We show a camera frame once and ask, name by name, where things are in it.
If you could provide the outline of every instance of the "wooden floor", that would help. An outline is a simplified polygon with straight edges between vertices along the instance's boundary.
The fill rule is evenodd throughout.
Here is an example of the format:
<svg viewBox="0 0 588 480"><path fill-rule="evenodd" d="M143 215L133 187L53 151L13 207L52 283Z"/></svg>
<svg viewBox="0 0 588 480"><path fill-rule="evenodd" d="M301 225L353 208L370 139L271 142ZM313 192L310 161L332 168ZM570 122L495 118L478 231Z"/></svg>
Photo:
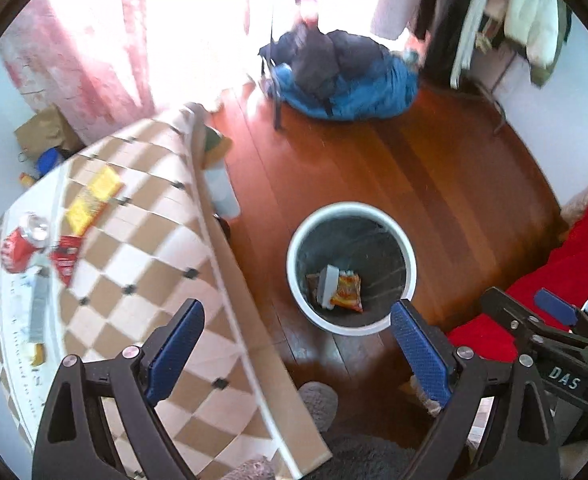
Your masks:
<svg viewBox="0 0 588 480"><path fill-rule="evenodd" d="M509 126L492 131L486 104L421 90L392 120L330 123L272 108L246 85L224 95L213 124L234 140L226 158L241 216L231 245L293 381L340 394L338 427L417 446L430 419L398 399L410 370L389 330L351 338L314 327L286 281L298 225L321 206L369 203L391 215L416 252L412 300L444 330L471 319L491 285L541 265L554 243L558 205Z"/></svg>

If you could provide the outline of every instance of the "checkered tablecloth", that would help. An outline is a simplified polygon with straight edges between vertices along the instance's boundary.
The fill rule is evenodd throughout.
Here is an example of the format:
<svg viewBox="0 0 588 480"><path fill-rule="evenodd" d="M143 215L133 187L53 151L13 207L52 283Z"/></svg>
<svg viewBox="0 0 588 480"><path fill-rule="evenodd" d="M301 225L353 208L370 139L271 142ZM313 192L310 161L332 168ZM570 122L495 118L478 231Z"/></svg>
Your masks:
<svg viewBox="0 0 588 480"><path fill-rule="evenodd" d="M66 162L60 234L70 234L64 209L105 164L124 188L86 233L70 287L60 289L64 351L84 362L112 358L141 345L187 298L198 299L205 329L172 395L156 407L167 433L203 480L258 456L278 461L284 477L297 478L310 466L297 463L270 412L213 254L185 148L191 145L189 118L180 132L162 122L137 123ZM226 386L215 388L216 380ZM12 411L11 396L8 403ZM140 476L116 404L105 399L104 407L124 466ZM317 463L327 459L323 444L317 455Z"/></svg>

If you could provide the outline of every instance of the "red blanket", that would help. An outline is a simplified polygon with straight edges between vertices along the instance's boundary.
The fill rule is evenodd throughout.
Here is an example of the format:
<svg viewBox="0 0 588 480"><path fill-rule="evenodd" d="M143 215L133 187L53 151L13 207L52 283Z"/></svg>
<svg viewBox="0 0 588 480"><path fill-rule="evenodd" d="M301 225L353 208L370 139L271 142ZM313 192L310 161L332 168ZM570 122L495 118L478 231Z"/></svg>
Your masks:
<svg viewBox="0 0 588 480"><path fill-rule="evenodd" d="M548 262L506 291L548 325L568 330L534 305L534 295L542 288L578 308L588 300L588 208L572 227L565 243L550 253ZM485 314L455 328L448 338L454 346L469 346L486 359L511 362L517 356L514 338Z"/></svg>

